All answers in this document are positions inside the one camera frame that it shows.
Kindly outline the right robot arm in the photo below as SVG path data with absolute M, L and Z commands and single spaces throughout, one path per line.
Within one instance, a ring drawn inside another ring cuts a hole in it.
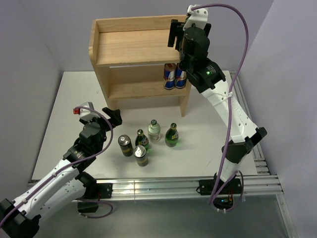
M 222 148 L 224 159 L 214 181 L 219 193 L 226 193 L 241 161 L 266 136 L 264 127 L 255 125 L 232 94 L 232 83 L 220 67 L 208 55 L 211 25 L 204 28 L 195 24 L 184 29 L 184 23 L 173 19 L 170 24 L 168 46 L 179 51 L 179 67 L 186 72 L 187 80 L 202 94 L 217 111 L 227 126 L 228 132 Z

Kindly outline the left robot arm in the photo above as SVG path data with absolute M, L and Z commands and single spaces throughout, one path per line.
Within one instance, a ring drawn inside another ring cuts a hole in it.
M 96 180 L 85 172 L 111 144 L 113 130 L 122 124 L 121 111 L 102 113 L 87 102 L 73 109 L 83 129 L 62 159 L 39 182 L 10 201 L 0 203 L 0 227 L 11 238 L 32 238 L 40 224 L 73 200 L 97 195 Z

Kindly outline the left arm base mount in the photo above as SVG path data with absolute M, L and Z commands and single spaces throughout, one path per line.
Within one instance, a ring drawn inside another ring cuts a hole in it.
M 96 213 L 100 204 L 107 205 L 110 207 L 110 211 L 103 216 L 88 218 L 102 218 L 108 216 L 113 211 L 113 206 L 102 199 L 110 199 L 112 194 L 112 183 L 96 183 L 86 188 L 86 192 L 82 197 L 79 198 L 77 203 L 77 210 L 82 216 L 86 216 L 88 213 Z

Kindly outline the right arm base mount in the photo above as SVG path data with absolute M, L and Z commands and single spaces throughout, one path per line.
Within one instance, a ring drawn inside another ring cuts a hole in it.
M 212 191 L 215 185 L 215 179 L 201 179 L 199 180 L 199 186 L 196 188 L 196 192 L 201 196 L 210 195 L 212 197 Z M 242 200 L 244 192 L 244 182 L 239 178 L 233 178 L 224 188 L 220 191 L 212 205 L 217 211 L 227 212 L 232 209 L 235 204 Z

